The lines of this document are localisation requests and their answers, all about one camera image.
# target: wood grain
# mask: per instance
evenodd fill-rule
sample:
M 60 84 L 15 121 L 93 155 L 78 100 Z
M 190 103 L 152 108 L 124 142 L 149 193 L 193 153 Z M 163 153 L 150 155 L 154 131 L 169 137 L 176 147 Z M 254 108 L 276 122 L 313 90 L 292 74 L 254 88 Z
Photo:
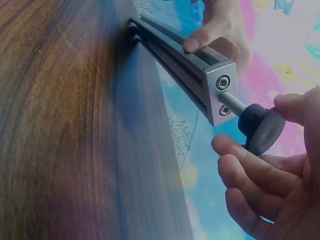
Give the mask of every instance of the wood grain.
M 0 239 L 193 239 L 130 0 L 0 0 Z

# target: leveling foot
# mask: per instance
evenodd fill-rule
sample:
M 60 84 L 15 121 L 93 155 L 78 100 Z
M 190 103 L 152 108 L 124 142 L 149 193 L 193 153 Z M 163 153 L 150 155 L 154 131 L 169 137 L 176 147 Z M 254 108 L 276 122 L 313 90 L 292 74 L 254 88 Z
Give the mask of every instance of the leveling foot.
M 276 109 L 265 109 L 259 104 L 246 107 L 230 92 L 222 92 L 219 100 L 224 104 L 223 114 L 228 111 L 239 117 L 238 128 L 246 136 L 245 148 L 256 156 L 265 153 L 279 138 L 286 121 Z

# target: fingernail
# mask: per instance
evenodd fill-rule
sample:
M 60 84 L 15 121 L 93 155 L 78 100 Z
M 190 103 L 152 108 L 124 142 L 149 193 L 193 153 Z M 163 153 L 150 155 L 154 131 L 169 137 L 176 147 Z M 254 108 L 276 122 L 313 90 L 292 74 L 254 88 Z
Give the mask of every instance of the fingernail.
M 188 38 L 183 44 L 184 50 L 189 53 L 193 53 L 197 51 L 199 46 L 200 46 L 199 42 L 194 37 Z

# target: finger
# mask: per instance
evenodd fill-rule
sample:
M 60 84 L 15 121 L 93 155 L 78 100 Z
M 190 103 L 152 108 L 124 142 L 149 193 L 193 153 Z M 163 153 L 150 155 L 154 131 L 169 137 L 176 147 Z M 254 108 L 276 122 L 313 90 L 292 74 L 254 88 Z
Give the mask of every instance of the finger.
M 194 53 L 197 50 L 209 45 L 214 40 L 222 37 L 226 28 L 225 21 L 219 17 L 213 18 L 203 27 L 196 30 L 183 44 L 183 49 L 188 53 Z
M 255 239 L 266 239 L 273 224 L 266 222 L 248 205 L 243 193 L 237 188 L 225 192 L 225 202 L 230 216 L 250 236 Z
M 279 114 L 287 121 L 303 126 L 304 96 L 299 94 L 278 95 L 274 105 Z
M 320 87 L 315 87 L 303 96 L 289 94 L 278 96 L 274 104 L 287 120 L 304 126 L 304 144 L 310 168 L 320 184 Z
M 277 169 L 299 177 L 303 176 L 305 161 L 308 160 L 306 153 L 290 157 L 262 155 L 260 158 Z
M 213 149 L 220 155 L 234 155 L 247 176 L 272 195 L 285 198 L 295 186 L 298 176 L 282 171 L 245 150 L 228 136 L 221 134 L 212 140 Z
M 227 188 L 237 188 L 250 207 L 260 216 L 274 221 L 283 198 L 271 195 L 258 187 L 247 175 L 238 159 L 230 154 L 218 160 L 218 172 Z

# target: screw head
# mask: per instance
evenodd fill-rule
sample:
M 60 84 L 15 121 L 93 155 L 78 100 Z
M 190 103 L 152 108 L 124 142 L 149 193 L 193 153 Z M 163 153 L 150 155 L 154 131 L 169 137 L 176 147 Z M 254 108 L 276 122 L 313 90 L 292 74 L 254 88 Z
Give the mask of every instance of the screw head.
M 222 117 L 225 117 L 225 116 L 229 115 L 230 113 L 231 113 L 230 109 L 228 107 L 226 107 L 225 105 L 223 105 L 219 110 L 219 114 Z
M 215 83 L 216 89 L 219 91 L 225 90 L 227 87 L 229 87 L 230 84 L 230 78 L 228 76 L 221 76 Z

